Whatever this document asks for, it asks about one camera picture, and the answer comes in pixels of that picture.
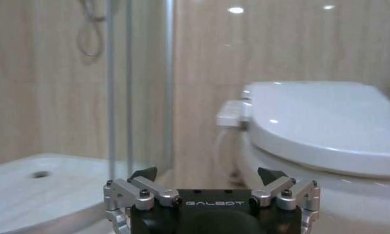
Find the robotic hand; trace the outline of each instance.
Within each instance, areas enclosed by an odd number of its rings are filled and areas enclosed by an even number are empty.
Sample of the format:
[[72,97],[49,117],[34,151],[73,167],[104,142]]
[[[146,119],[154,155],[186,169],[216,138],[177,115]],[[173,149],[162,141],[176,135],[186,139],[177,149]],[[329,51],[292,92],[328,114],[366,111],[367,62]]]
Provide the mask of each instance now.
[[174,190],[153,181],[157,168],[104,186],[106,219],[117,234],[309,234],[320,216],[316,181],[296,182],[258,168],[257,190]]

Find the toilet bowl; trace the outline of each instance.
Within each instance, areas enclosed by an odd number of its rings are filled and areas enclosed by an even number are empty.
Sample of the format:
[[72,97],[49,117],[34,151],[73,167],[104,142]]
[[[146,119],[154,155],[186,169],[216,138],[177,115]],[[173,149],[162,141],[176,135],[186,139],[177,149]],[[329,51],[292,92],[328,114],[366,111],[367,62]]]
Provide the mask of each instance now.
[[321,186],[314,234],[390,234],[390,101],[355,82],[258,82],[244,90],[242,180],[257,168]]

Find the glass shower door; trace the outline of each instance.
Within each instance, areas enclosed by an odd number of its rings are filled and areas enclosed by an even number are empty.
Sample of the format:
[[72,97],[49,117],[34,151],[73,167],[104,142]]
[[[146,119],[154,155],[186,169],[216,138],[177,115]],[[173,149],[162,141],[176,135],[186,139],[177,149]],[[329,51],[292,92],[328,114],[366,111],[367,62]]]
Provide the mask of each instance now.
[[158,176],[170,174],[172,6],[172,0],[110,1],[112,152],[126,162],[121,177],[149,166]]

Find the shower tray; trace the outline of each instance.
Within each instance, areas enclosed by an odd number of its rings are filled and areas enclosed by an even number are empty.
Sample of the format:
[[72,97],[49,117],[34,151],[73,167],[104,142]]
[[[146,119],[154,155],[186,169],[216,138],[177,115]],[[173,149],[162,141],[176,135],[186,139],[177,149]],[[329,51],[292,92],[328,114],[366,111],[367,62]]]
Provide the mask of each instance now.
[[45,153],[1,164],[0,234],[73,233],[100,220],[108,176],[108,161],[88,157]]

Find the electrical cord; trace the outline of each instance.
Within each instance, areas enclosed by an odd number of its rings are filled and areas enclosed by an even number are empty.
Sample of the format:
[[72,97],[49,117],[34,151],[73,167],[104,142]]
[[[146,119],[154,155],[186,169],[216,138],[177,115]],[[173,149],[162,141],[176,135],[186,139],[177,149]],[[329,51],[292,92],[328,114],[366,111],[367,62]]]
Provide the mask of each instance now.
[[226,179],[228,182],[230,183],[240,183],[240,180],[237,178],[233,178],[230,176],[230,173],[225,171],[222,164],[220,162],[220,156],[221,156],[221,144],[224,137],[228,133],[228,128],[222,128],[221,132],[217,135],[216,142],[214,142],[214,153],[213,153],[213,162],[214,162],[214,168],[216,172],[218,172],[218,175]]

